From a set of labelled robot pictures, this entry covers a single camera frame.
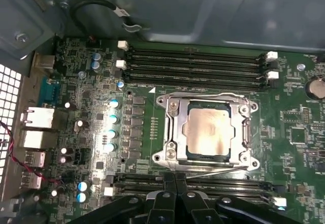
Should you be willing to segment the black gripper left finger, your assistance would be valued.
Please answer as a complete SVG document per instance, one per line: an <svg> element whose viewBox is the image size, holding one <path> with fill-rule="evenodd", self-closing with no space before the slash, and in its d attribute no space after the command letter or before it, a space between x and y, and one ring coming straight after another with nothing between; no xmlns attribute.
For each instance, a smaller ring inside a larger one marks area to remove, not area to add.
<svg viewBox="0 0 325 224"><path fill-rule="evenodd" d="M165 173L163 183L163 190L150 192L146 200L124 196L69 223L174 223L175 175Z"/></svg>

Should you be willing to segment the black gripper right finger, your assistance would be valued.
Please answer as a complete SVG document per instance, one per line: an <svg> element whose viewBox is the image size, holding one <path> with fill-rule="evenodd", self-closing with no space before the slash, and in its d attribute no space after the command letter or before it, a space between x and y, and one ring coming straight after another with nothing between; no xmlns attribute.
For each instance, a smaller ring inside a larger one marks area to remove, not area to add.
<svg viewBox="0 0 325 224"><path fill-rule="evenodd" d="M314 185L176 174L176 223L317 223Z"/></svg>

